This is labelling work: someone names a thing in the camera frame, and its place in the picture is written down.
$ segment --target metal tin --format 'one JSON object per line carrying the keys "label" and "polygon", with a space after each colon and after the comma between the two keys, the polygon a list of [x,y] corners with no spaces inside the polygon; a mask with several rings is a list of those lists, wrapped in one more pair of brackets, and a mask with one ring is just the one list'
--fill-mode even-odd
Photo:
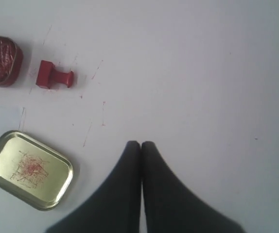
{"label": "metal tin", "polygon": [[10,73],[7,77],[0,79],[0,86],[10,86],[12,85],[18,78],[19,71],[23,62],[23,52],[20,47],[10,38],[0,36],[0,40],[9,41],[15,47],[15,55],[13,58],[13,63],[11,66]]}
{"label": "metal tin", "polygon": [[0,187],[38,210],[50,210],[73,177],[68,159],[19,131],[0,137]]}

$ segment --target tin lid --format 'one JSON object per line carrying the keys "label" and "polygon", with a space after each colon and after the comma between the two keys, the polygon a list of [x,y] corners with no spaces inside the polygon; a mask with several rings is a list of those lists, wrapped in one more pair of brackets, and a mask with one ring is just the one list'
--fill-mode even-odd
{"label": "tin lid", "polygon": [[19,131],[0,137],[0,187],[38,210],[50,210],[73,177],[68,159]]}

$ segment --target white surface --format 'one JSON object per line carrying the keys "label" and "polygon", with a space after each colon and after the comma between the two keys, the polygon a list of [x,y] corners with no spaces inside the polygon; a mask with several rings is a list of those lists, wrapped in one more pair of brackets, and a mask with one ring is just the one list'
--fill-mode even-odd
{"label": "white surface", "polygon": [[[11,198],[0,232],[44,231],[96,190],[127,140],[152,140],[211,206],[248,233],[279,233],[279,1],[0,0],[0,35],[25,55],[0,105],[24,106],[23,130],[80,171],[52,211]],[[42,59],[78,85],[35,86]]]}

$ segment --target red rubber stamp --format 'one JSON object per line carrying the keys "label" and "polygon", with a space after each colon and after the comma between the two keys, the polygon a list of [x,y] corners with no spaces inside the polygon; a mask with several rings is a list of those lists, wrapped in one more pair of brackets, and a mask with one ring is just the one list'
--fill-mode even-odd
{"label": "red rubber stamp", "polygon": [[73,79],[72,71],[69,73],[57,71],[52,62],[42,60],[36,85],[41,88],[50,89],[54,83],[63,83],[69,88],[73,84]]}

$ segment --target gold tin lid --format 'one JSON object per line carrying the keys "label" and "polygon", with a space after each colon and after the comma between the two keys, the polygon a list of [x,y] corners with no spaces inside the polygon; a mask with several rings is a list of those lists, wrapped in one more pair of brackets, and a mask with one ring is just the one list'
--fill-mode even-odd
{"label": "gold tin lid", "polygon": [[0,137],[0,187],[38,210],[50,210],[73,177],[70,161],[19,131]]}

